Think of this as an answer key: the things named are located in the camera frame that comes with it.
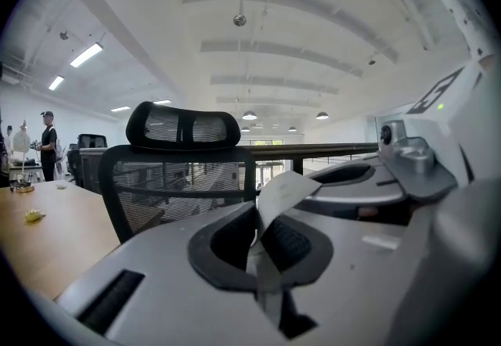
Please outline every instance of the railing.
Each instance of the railing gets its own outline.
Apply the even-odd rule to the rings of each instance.
[[[375,142],[366,143],[344,143],[344,144],[290,144],[285,146],[242,146],[249,150],[256,161],[291,160],[291,170],[303,175],[303,160],[326,160],[328,164],[345,162],[359,154],[374,153],[378,150]],[[106,148],[81,149],[84,187],[96,193],[99,191],[97,179],[97,167],[101,155]],[[195,169],[191,170],[191,179],[197,174]]]
[[[256,161],[291,160],[292,171],[303,175],[303,160],[327,157],[327,163],[333,158],[375,153],[376,142],[341,143],[341,144],[290,144],[285,146],[243,146],[249,150]]]

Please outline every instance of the fluorescent light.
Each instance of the fluorescent light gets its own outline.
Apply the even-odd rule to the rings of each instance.
[[[245,119],[246,121],[253,121],[254,119],[258,119],[258,115],[256,115],[254,112],[252,111],[247,111],[243,116],[242,116],[243,119]]]
[[[73,62],[70,63],[72,67],[79,67],[83,64],[87,59],[92,58],[95,54],[102,51],[103,47],[99,45],[99,43],[95,43],[90,48],[86,49],[82,54],[73,59]]]
[[[64,77],[58,76],[54,79],[52,84],[49,86],[49,90],[56,90],[56,87],[63,83]]]
[[[327,115],[327,112],[319,112],[319,114],[316,116],[316,119],[319,121],[323,119],[329,119],[329,115]]]
[[[130,110],[130,106],[121,106],[119,108],[113,108],[111,112],[120,112],[120,111],[125,111],[125,110]]]

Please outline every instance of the mesh chair back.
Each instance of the mesh chair back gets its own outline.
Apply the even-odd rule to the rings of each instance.
[[[128,141],[159,150],[218,150],[240,141],[240,128],[226,112],[180,110],[144,102],[127,124]]]
[[[90,134],[78,135],[78,148],[95,149],[95,148],[106,148],[106,147],[108,147],[108,143],[106,142],[106,136],[90,135]]]
[[[255,162],[235,147],[203,153],[108,149],[99,184],[123,243],[156,225],[255,199]]]
[[[155,225],[255,200],[252,154],[235,147],[240,129],[223,112],[141,103],[108,149],[99,185],[121,242]]]

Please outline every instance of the table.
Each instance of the table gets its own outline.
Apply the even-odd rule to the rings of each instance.
[[[20,174],[22,171],[23,167],[9,164],[9,180],[14,180],[17,174]],[[26,180],[31,180],[33,183],[38,182],[38,180],[34,177],[35,175],[40,178],[40,181],[44,181],[44,172],[41,169],[41,165],[31,165],[29,167],[24,166],[24,175],[26,176]]]
[[[66,189],[57,189],[56,184]],[[31,208],[46,213],[27,223]],[[69,182],[35,183],[34,191],[0,189],[0,245],[20,282],[54,298],[120,242],[103,198]]]

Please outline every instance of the office chair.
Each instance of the office chair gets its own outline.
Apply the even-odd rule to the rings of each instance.
[[[99,165],[101,193],[123,243],[150,227],[255,200],[255,161],[235,147],[240,128],[223,112],[140,104],[126,135]]]
[[[106,136],[92,135],[88,133],[82,133],[81,135],[78,135],[77,144],[79,149],[94,149],[94,148],[108,147],[108,143],[106,142]]]
[[[75,185],[84,187],[84,179],[81,170],[80,150],[72,149],[67,152],[68,171],[73,175]]]

